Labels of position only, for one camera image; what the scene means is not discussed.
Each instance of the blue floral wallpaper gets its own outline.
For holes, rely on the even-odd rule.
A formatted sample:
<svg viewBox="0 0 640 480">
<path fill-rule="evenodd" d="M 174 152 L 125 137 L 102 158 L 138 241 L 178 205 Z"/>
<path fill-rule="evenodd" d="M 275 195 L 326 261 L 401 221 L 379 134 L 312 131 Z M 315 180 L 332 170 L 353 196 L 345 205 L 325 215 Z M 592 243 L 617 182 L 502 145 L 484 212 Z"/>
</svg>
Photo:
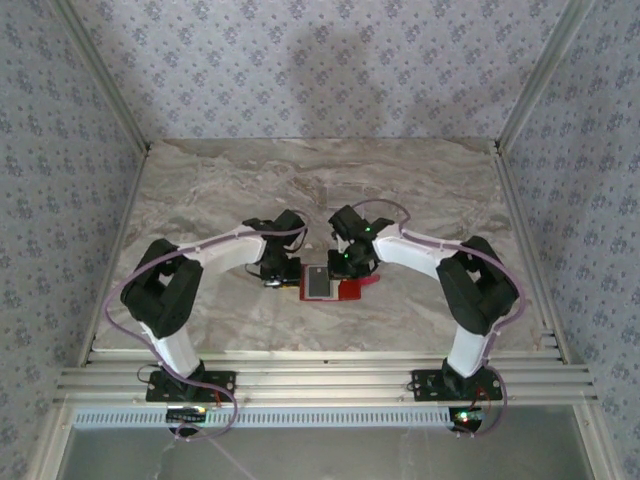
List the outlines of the blue floral wallpaper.
<svg viewBox="0 0 640 480">
<path fill-rule="evenodd" d="M 75 364 L 139 155 L 45 1 L 0 2 L 0 478 Z"/>
<path fill-rule="evenodd" d="M 640 478 L 640 5 L 597 0 L 508 157 L 567 336 Z"/>
<path fill-rule="evenodd" d="M 496 138 L 565 1 L 72 3 L 154 140 Z"/>
</svg>

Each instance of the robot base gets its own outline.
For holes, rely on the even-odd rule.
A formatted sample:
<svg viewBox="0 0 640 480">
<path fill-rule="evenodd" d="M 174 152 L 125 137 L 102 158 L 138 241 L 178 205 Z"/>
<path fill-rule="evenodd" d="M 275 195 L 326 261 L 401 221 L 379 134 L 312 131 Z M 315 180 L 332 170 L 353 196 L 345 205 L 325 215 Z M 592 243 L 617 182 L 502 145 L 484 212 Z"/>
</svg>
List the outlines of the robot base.
<svg viewBox="0 0 640 480">
<path fill-rule="evenodd" d="M 218 387 L 226 388 L 231 393 L 236 388 L 236 372 L 204 371 L 198 378 L 193 378 L 203 383 L 211 383 Z M 213 390 L 197 388 L 175 380 L 164 370 L 153 372 L 149 377 L 147 387 L 147 402 L 193 402 L 193 403 L 229 403 L 231 400 L 226 395 L 216 396 Z"/>
<path fill-rule="evenodd" d="M 407 388 L 416 402 L 502 400 L 498 377 L 485 368 L 465 379 L 464 386 L 457 390 L 445 384 L 443 370 L 413 370 Z"/>
</svg>

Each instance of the metal frame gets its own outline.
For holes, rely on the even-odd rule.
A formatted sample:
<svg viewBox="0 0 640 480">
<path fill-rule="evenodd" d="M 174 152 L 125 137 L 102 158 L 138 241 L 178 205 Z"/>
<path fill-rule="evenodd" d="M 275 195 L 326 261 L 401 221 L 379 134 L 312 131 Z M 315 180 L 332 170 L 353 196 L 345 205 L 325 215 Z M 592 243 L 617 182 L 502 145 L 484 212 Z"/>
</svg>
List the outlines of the metal frame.
<svg viewBox="0 0 640 480">
<path fill-rule="evenodd" d="M 513 175 L 497 152 L 494 161 L 533 287 L 532 301 L 537 304 L 547 330 L 541 332 L 540 351 L 496 352 L 491 363 L 504 375 L 510 405 L 573 405 L 596 479 L 623 478 L 588 367 L 571 361 L 561 320 L 516 194 Z M 142 167 L 127 202 L 98 305 L 111 283 L 141 172 Z M 29 479 L 55 479 L 62 465 L 70 427 L 87 408 L 142 412 L 150 408 L 164 411 L 167 407 L 147 404 L 144 400 L 146 385 L 135 378 L 137 369 L 152 360 L 151 355 L 138 350 L 91 351 L 100 320 L 99 307 L 91 320 L 91 334 L 79 362 L 81 367 L 62 373 L 54 408 L 47 417 L 42 441 L 27 476 Z M 406 389 L 409 372 L 439 368 L 442 356 L 424 352 L 225 352 L 205 354 L 203 360 L 207 369 L 238 372 L 236 394 L 244 412 L 292 408 L 331 408 L 335 411 L 384 408 L 399 412 L 423 408 L 424 404 L 416 404 Z M 459 405 L 444 402 L 435 407 Z"/>
<path fill-rule="evenodd" d="M 520 97 L 511 109 L 500 133 L 501 153 L 508 153 L 520 130 L 527 122 L 540 96 L 544 92 L 551 75 L 562 61 L 573 37 L 594 4 L 594 0 L 569 0 L 551 32 L 547 43 L 529 75 Z"/>
<path fill-rule="evenodd" d="M 82 24 L 78 12 L 69 0 L 51 0 L 60 23 L 69 35 L 71 43 L 76 47 L 80 57 L 84 60 L 87 70 L 96 82 L 107 105 L 117 118 L 122 130 L 136 150 L 143 153 L 147 149 L 147 141 L 142 134 L 131 110 L 127 106 L 122 93 L 118 89 L 113 77 L 109 73 L 98 49 L 91 41 L 91 36 Z"/>
</svg>

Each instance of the wire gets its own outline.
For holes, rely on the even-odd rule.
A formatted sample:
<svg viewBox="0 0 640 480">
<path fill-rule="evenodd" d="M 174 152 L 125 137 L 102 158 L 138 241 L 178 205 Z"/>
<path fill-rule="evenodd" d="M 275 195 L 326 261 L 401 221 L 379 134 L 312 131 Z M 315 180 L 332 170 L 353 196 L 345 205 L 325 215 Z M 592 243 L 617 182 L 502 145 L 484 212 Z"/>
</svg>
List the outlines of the wire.
<svg viewBox="0 0 640 480">
<path fill-rule="evenodd" d="M 155 363 L 145 363 L 136 372 L 136 378 L 138 379 L 139 382 L 146 383 L 147 385 L 151 385 L 151 382 L 149 380 L 143 380 L 140 378 L 140 372 L 142 372 L 143 368 L 147 368 L 147 367 L 158 368 L 158 365 L 156 365 Z"/>
<path fill-rule="evenodd" d="M 249 270 L 249 265 L 248 264 L 245 264 L 244 271 L 247 272 L 252 277 L 256 277 L 256 278 L 259 278 L 260 280 L 262 280 L 262 277 L 260 275 L 258 275 L 257 273 L 252 272 L 251 270 Z"/>
<path fill-rule="evenodd" d="M 456 250 L 456 251 L 464 252 L 469 255 L 473 255 L 477 258 L 480 258 L 485 262 L 490 263 L 491 265 L 496 267 L 498 270 L 500 270 L 515 287 L 516 291 L 518 292 L 518 296 L 520 297 L 518 309 L 512 315 L 510 315 L 509 317 L 501 321 L 497 321 L 491 327 L 491 331 L 489 333 L 489 340 L 487 341 L 487 345 L 484 351 L 482 352 L 482 362 L 484 365 L 488 361 L 489 353 L 493 348 L 496 337 L 500 334 L 500 330 L 506 327 L 507 325 L 515 322 L 520 317 L 522 317 L 526 309 L 526 305 L 527 305 L 526 294 L 524 291 L 524 287 L 520 282 L 520 280 L 518 279 L 518 277 L 514 273 L 512 273 L 511 270 L 505 267 L 499 260 L 496 260 L 495 258 L 487 255 L 486 253 L 476 250 L 474 248 L 465 247 L 464 245 L 458 245 L 455 243 L 437 242 L 437 241 L 427 240 L 424 238 L 414 237 L 404 229 L 405 225 L 409 222 L 409 220 L 411 220 L 411 213 L 409 212 L 409 210 L 407 210 L 406 207 L 399 204 L 398 202 L 394 202 L 393 200 L 387 200 L 386 198 L 371 198 L 371 199 L 366 199 L 358 203 L 355 203 L 352 205 L 352 207 L 356 208 L 356 207 L 359 207 L 360 205 L 365 205 L 367 203 L 374 203 L 374 202 L 386 203 L 388 205 L 392 205 L 393 207 L 396 207 L 398 210 L 400 210 L 404 214 L 404 218 L 400 220 L 400 222 L 398 222 L 398 229 L 400 230 L 400 235 L 402 235 L 407 240 L 411 240 L 412 242 L 417 243 L 419 245 L 423 245 L 425 247 Z"/>
<path fill-rule="evenodd" d="M 295 247 L 295 248 L 293 248 L 293 249 L 285 248 L 285 249 L 284 249 L 284 251 L 285 251 L 285 252 L 287 252 L 287 253 L 298 253 L 298 252 L 300 251 L 300 249 L 302 248 L 302 246 L 304 245 L 304 241 L 305 241 L 305 239 L 307 238 L 307 232 L 308 232 L 308 230 L 307 230 L 307 231 L 305 231 L 305 232 L 302 234 L 302 239 L 300 240 L 300 243 L 298 244 L 298 246 L 297 246 L 297 247 Z"/>
<path fill-rule="evenodd" d="M 476 401 L 478 400 L 479 394 L 482 394 L 482 396 L 487 400 L 487 413 L 489 413 L 491 411 L 491 397 L 484 388 L 478 387 L 478 390 L 476 390 Z"/>
<path fill-rule="evenodd" d="M 147 349 L 153 354 L 153 356 L 156 358 L 156 360 L 158 361 L 158 363 L 164 368 L 164 370 L 171 375 L 173 378 L 175 378 L 176 380 L 185 383 L 187 385 L 191 385 L 193 387 L 199 387 L 199 388 L 205 388 L 205 389 L 209 389 L 209 390 L 213 390 L 214 392 L 218 392 L 221 393 L 222 395 L 224 395 L 225 397 L 227 397 L 231 403 L 233 404 L 233 413 L 231 415 L 231 418 L 229 419 L 229 422 L 220 430 L 217 430 L 216 432 L 207 434 L 207 435 L 201 435 L 198 437 L 187 437 L 184 440 L 186 442 L 191 442 L 191 441 L 198 441 L 198 440 L 208 440 L 208 439 L 212 439 L 215 437 L 218 437 L 220 435 L 225 434 L 226 432 L 228 432 L 229 430 L 231 430 L 231 427 L 233 426 L 233 424 L 235 423 L 236 419 L 238 418 L 238 401 L 236 400 L 236 398 L 233 396 L 233 394 L 227 390 L 226 388 L 223 387 L 219 387 L 217 385 L 211 384 L 211 383 L 205 383 L 205 382 L 198 382 L 196 380 L 191 380 L 189 378 L 186 378 L 183 375 L 180 375 L 178 372 L 176 372 L 173 368 L 171 368 L 170 365 L 167 365 L 164 362 L 164 359 L 162 358 L 162 356 L 160 355 L 160 353 L 158 353 L 158 351 L 156 350 L 156 348 L 154 347 L 154 345 L 148 341 L 146 338 L 144 338 L 142 335 L 137 334 L 125 327 L 123 327 L 122 325 L 119 325 L 112 317 L 111 314 L 109 313 L 109 306 L 111 305 L 111 302 L 113 302 L 113 300 L 116 298 L 116 296 L 118 296 L 122 290 L 124 290 L 124 288 L 131 283 L 133 280 L 135 280 L 136 278 L 138 278 L 140 275 L 142 275 L 144 272 L 156 267 L 157 265 L 160 265 L 161 263 L 167 262 L 169 260 L 172 260 L 176 257 L 179 257 L 181 255 L 184 254 L 188 254 L 188 253 L 192 253 L 198 250 L 204 250 L 206 248 L 210 248 L 213 247 L 215 245 L 219 245 L 221 243 L 225 243 L 228 241 L 232 241 L 232 240 L 237 240 L 239 238 L 245 238 L 245 237 L 252 237 L 252 236 L 273 236 L 273 237 L 282 237 L 282 236 L 287 236 L 287 235 L 292 235 L 294 233 L 301 233 L 304 232 L 308 229 L 308 227 L 305 225 L 303 227 L 297 228 L 295 230 L 290 230 L 290 231 L 286 231 L 286 232 L 265 232 L 265 231 L 258 231 L 258 230 L 247 230 L 244 232 L 235 232 L 235 233 L 231 233 L 231 234 L 227 234 L 224 236 L 219 236 L 219 237 L 215 237 L 209 240 L 205 240 L 204 242 L 198 244 L 198 245 L 194 245 L 191 247 L 186 247 L 186 248 L 181 248 L 178 250 L 175 250 L 173 252 L 167 253 L 166 255 L 162 255 L 158 258 L 155 258 L 154 260 L 150 261 L 149 263 L 147 263 L 146 265 L 143 265 L 139 268 L 137 268 L 133 273 L 131 273 L 129 276 L 127 276 L 124 280 L 122 280 L 121 282 L 119 282 L 112 290 L 111 292 L 109 292 L 109 294 L 107 295 L 107 297 L 105 298 L 104 302 L 102 303 L 102 314 L 104 315 L 105 319 L 107 320 L 107 322 L 116 330 L 118 330 L 119 332 L 137 340 L 138 342 L 142 343 L 145 347 L 147 347 Z"/>
<path fill-rule="evenodd" d="M 379 203 L 386 203 L 388 205 L 392 205 L 394 207 L 396 207 L 398 210 L 400 210 L 403 214 L 404 214 L 404 218 L 402 220 L 400 220 L 400 222 L 398 222 L 398 229 L 400 231 L 400 235 L 404 238 L 406 238 L 407 240 L 410 240 L 414 243 L 417 243 L 419 245 L 424 245 L 425 247 L 431 247 L 431 248 L 444 248 L 444 249 L 448 249 L 448 250 L 456 250 L 456 251 L 460 251 L 460 252 L 464 252 L 467 253 L 469 255 L 473 255 L 477 258 L 480 258 L 482 260 L 484 260 L 487 263 L 490 263 L 491 265 L 493 265 L 494 267 L 496 267 L 498 270 L 500 270 L 502 273 L 504 273 L 504 275 L 510 280 L 511 284 L 516 288 L 516 291 L 518 292 L 518 296 L 520 298 L 520 302 L 518 304 L 518 309 L 509 317 L 505 318 L 504 320 L 501 321 L 497 321 L 493 324 L 493 326 L 491 327 L 491 331 L 489 333 L 489 340 L 487 341 L 487 344 L 482 352 L 482 360 L 481 360 L 481 366 L 483 366 L 484 368 L 486 368 L 487 370 L 490 370 L 494 373 L 494 375 L 496 376 L 496 378 L 498 379 L 498 382 L 500 382 L 500 389 L 502 391 L 502 398 L 503 398 L 503 404 L 502 404 L 502 408 L 500 409 L 500 412 L 498 412 L 498 416 L 496 417 L 496 420 L 489 426 L 489 428 L 482 430 L 479 433 L 473 433 L 470 430 L 465 429 L 464 427 L 462 427 L 462 430 L 466 430 L 468 434 L 470 434 L 471 437 L 478 437 L 478 436 L 484 436 L 490 432 L 492 432 L 493 430 L 495 430 L 498 425 L 500 425 L 500 423 L 502 422 L 504 415 L 506 414 L 506 410 L 507 410 L 507 405 L 508 405 L 508 400 L 507 400 L 507 386 L 504 382 L 504 379 L 502 378 L 502 375 L 500 374 L 500 372 L 498 372 L 498 370 L 496 370 L 495 368 L 491 367 L 488 362 L 489 362 L 489 353 L 491 352 L 491 349 L 493 348 L 493 345 L 495 344 L 495 340 L 497 338 L 498 335 L 500 335 L 500 330 L 504 327 L 506 327 L 507 325 L 515 322 L 516 320 L 518 320 L 520 317 L 522 317 L 522 315 L 524 314 L 524 311 L 526 309 L 526 305 L 527 305 L 527 301 L 526 301 L 526 295 L 525 295 L 525 291 L 524 291 L 524 287 L 522 285 L 522 283 L 520 282 L 520 280 L 518 279 L 518 277 L 513 274 L 507 267 L 505 267 L 500 261 L 496 260 L 495 258 L 487 255 L 484 252 L 480 252 L 478 250 L 475 250 L 473 248 L 469 248 L 469 247 L 465 247 L 464 245 L 458 245 L 455 243 L 448 243 L 448 242 L 436 242 L 436 241 L 431 241 L 431 240 L 427 240 L 424 238 L 417 238 L 414 237 L 413 235 L 411 235 L 410 233 L 406 232 L 404 227 L 407 224 L 407 222 L 409 222 L 409 220 L 411 220 L 411 213 L 409 212 L 409 210 L 407 210 L 407 208 L 405 208 L 403 205 L 399 204 L 398 202 L 394 202 L 393 200 L 387 200 L 386 198 L 371 198 L 371 199 L 366 199 L 366 200 L 362 200 L 358 203 L 355 203 L 354 205 L 352 205 L 353 208 L 359 207 L 360 205 L 365 205 L 367 203 L 373 203 L 373 202 L 379 202 Z"/>
</svg>

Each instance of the gray marble tabletop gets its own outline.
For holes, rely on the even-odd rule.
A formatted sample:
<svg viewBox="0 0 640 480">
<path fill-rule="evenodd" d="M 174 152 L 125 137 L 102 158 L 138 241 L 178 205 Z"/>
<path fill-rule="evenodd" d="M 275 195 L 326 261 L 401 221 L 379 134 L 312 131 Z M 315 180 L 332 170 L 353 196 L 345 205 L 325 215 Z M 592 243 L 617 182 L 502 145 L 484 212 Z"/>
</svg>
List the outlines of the gray marble tabletop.
<svg viewBox="0 0 640 480">
<path fill-rule="evenodd" d="M 497 176 L 482 140 L 180 140 L 153 145 L 144 167 L 115 281 L 161 237 L 192 242 L 226 232 L 241 221 L 274 219 L 285 208 L 303 210 L 310 232 L 300 254 L 326 262 L 332 245 L 327 219 L 342 205 L 384 197 L 413 215 L 408 228 L 446 239 L 484 236 L 520 276 L 524 267 Z M 367 218 L 399 218 L 386 205 L 369 205 Z M 354 302 L 300 302 L 297 289 L 271 290 L 242 268 L 201 281 L 188 330 L 199 351 L 368 350 L 446 353 L 456 323 L 440 285 L 395 265 Z M 539 315 L 509 326 L 497 348 L 536 350 Z M 115 302 L 115 319 L 140 331 Z M 94 348 L 140 348 L 99 326 Z"/>
</svg>

